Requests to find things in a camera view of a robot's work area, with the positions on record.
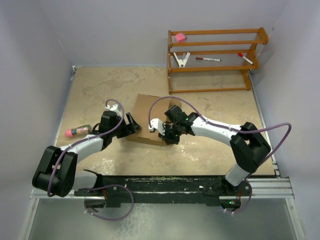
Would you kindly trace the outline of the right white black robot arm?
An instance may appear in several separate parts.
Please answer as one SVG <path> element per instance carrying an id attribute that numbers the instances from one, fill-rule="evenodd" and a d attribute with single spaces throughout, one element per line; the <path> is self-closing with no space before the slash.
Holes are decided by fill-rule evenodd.
<path id="1" fill-rule="evenodd" d="M 158 136 L 168 145 L 177 145 L 181 135 L 206 137 L 231 147 L 236 163 L 225 175 L 222 190 L 228 196 L 240 190 L 240 183 L 256 172 L 271 151 L 271 147 L 251 122 L 243 125 L 226 124 L 211 120 L 192 112 L 187 115 L 174 105 L 165 112 L 169 122 L 158 118 L 150 120 L 150 132 L 158 131 Z"/>

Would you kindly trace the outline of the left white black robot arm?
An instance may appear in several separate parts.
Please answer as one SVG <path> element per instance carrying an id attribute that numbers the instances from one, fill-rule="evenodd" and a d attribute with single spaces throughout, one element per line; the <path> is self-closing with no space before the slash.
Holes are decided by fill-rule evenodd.
<path id="1" fill-rule="evenodd" d="M 117 110 L 104 111 L 98 129 L 83 139 L 62 147 L 48 146 L 32 178 L 32 186 L 46 191 L 50 197 L 65 197 L 72 190 L 82 189 L 91 196 L 101 194 L 103 184 L 98 180 L 99 174 L 90 170 L 77 173 L 77 164 L 103 151 L 114 137 L 125 138 L 142 130 L 129 112 L 125 116 L 128 122 Z"/>

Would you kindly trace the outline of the brown cardboard box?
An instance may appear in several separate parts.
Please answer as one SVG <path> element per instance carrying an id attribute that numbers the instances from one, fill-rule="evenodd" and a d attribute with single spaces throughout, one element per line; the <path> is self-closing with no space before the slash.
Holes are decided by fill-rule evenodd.
<path id="1" fill-rule="evenodd" d="M 152 104 L 159 98 L 153 95 L 137 95 L 131 115 L 142 129 L 137 133 L 127 136 L 126 139 L 128 141 L 153 146 L 166 146 L 165 141 L 159 137 L 157 131 L 149 131 L 149 110 Z M 160 119 L 163 122 L 169 122 L 170 120 L 166 117 L 165 112 L 173 105 L 182 106 L 181 101 L 174 98 L 165 98 L 158 101 L 151 110 L 150 119 Z"/>

